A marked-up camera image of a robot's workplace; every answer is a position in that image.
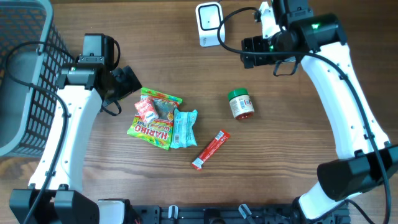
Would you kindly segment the small red candy packet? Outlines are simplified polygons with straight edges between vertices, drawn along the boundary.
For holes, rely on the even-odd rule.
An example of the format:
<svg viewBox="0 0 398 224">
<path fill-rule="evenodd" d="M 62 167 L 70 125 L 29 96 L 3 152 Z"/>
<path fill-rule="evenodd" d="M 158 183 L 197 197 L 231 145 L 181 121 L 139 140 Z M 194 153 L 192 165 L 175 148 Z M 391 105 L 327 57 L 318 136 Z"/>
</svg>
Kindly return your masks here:
<svg viewBox="0 0 398 224">
<path fill-rule="evenodd" d="M 141 99 L 134 106 L 145 125 L 159 118 L 159 114 L 155 109 L 154 99 L 151 96 Z"/>
</svg>

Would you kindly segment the colourful candy bag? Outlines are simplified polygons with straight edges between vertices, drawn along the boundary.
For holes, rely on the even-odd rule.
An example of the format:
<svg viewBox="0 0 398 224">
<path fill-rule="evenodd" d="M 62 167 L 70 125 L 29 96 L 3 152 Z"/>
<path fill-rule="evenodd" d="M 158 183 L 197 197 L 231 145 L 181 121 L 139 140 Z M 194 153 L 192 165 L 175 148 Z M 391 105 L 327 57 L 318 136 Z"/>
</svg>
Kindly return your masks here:
<svg viewBox="0 0 398 224">
<path fill-rule="evenodd" d="M 162 149 L 169 150 L 174 127 L 174 110 L 182 104 L 183 100 L 176 96 L 142 87 L 141 99 L 148 96 L 153 97 L 159 118 L 145 125 L 139 114 L 136 113 L 130 128 L 127 130 L 127 134 L 143 139 Z"/>
</svg>

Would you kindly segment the green lid sauce jar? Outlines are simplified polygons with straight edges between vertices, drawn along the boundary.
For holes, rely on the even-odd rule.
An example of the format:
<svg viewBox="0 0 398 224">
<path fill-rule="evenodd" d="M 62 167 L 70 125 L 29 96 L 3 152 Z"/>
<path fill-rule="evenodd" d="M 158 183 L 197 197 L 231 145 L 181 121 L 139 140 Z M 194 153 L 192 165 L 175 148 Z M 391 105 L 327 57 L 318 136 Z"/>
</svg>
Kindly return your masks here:
<svg viewBox="0 0 398 224">
<path fill-rule="evenodd" d="M 245 88 L 228 93 L 229 106 L 235 119 L 246 119 L 254 114 L 254 107 Z"/>
</svg>

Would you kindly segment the teal snack pouch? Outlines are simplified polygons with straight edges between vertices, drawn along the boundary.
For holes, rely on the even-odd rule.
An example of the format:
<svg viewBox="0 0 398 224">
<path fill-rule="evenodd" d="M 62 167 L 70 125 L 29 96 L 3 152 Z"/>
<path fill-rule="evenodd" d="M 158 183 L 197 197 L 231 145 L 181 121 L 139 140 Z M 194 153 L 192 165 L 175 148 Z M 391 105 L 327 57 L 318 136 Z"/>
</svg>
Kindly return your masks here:
<svg viewBox="0 0 398 224">
<path fill-rule="evenodd" d="M 193 132 L 193 125 L 197 120 L 197 115 L 197 110 L 193 110 L 192 112 L 183 112 L 175 108 L 174 128 L 172 133 L 172 142 L 170 145 L 172 149 L 197 146 Z"/>
</svg>

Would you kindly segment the red snack packet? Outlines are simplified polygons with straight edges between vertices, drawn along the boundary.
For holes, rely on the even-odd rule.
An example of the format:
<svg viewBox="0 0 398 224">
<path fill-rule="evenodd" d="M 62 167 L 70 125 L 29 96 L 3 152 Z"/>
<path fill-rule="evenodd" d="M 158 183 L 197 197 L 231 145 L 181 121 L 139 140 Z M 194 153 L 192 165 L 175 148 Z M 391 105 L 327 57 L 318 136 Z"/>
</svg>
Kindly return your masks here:
<svg viewBox="0 0 398 224">
<path fill-rule="evenodd" d="M 192 162 L 192 167 L 202 170 L 203 164 L 230 138 L 230 133 L 224 129 L 219 131 L 215 138 L 207 145 L 201 154 Z"/>
</svg>

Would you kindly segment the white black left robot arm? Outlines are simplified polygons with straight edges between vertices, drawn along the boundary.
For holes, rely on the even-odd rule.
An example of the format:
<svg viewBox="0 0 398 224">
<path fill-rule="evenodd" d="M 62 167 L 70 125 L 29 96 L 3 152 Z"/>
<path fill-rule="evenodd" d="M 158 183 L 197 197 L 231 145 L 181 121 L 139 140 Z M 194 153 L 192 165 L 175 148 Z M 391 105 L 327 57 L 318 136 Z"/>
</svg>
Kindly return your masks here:
<svg viewBox="0 0 398 224">
<path fill-rule="evenodd" d="M 112 95 L 139 90 L 131 67 L 65 64 L 56 82 L 58 100 L 40 164 L 27 189 L 14 189 L 9 206 L 19 223 L 139 223 L 127 199 L 97 202 L 82 194 L 83 163 L 96 115 Z"/>
</svg>

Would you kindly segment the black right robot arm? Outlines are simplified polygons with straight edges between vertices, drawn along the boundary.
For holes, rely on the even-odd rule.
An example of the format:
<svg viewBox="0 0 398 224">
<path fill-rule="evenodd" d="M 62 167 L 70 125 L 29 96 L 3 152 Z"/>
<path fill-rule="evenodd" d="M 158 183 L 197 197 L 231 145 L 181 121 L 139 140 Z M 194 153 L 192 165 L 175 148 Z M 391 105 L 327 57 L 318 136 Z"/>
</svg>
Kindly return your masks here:
<svg viewBox="0 0 398 224">
<path fill-rule="evenodd" d="M 317 183 L 295 202 L 295 219 L 320 221 L 354 197 L 383 186 L 388 222 L 397 147 L 366 101 L 340 20 L 334 14 L 314 15 L 306 1 L 264 2 L 252 11 L 262 35 L 242 41 L 244 66 L 302 67 L 319 94 L 335 139 L 338 158 L 318 166 Z"/>
</svg>

